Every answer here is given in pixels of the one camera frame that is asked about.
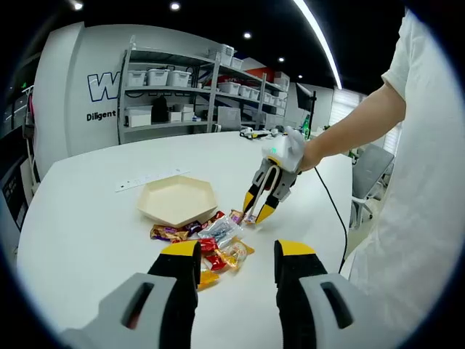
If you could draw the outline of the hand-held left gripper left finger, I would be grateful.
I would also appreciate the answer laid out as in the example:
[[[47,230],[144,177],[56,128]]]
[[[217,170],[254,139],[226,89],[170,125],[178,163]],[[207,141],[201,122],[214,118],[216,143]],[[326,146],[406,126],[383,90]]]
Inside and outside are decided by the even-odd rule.
[[[190,348],[201,245],[168,245],[147,273],[135,273],[99,303],[97,316],[81,329],[66,329],[68,348]]]

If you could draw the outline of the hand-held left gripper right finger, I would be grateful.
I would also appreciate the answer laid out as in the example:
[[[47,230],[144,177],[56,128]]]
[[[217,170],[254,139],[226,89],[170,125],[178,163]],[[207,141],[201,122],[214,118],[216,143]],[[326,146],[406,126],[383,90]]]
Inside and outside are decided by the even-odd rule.
[[[284,348],[396,346],[370,299],[345,277],[328,273],[313,248],[278,239],[274,256]]]

